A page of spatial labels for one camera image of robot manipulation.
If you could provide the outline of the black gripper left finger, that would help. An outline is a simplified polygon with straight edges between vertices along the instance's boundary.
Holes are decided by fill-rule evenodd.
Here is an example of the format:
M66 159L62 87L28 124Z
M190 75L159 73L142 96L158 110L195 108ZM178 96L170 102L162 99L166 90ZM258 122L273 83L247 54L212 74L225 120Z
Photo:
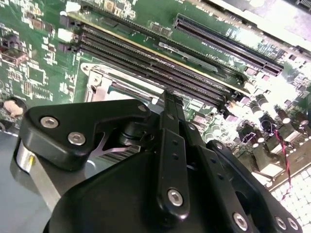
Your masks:
M53 212L71 188L133 155L186 156L174 97L164 93L161 113L135 99L33 107L22 120L16 163Z

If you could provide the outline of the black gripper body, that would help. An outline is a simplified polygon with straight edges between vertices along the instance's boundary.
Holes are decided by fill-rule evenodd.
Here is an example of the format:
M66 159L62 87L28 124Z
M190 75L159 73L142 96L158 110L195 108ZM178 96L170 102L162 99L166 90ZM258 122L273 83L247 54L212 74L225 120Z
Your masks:
M229 215L179 152L138 153L67 191L50 233L227 233Z

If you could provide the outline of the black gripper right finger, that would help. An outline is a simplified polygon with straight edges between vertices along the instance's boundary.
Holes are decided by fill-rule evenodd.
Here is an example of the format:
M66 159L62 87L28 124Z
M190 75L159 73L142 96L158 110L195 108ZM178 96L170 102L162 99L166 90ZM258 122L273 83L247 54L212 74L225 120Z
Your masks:
M205 144L195 126L185 121L183 102L174 97L187 154L197 167L204 208L213 233L300 233L302 228L250 171L217 140Z

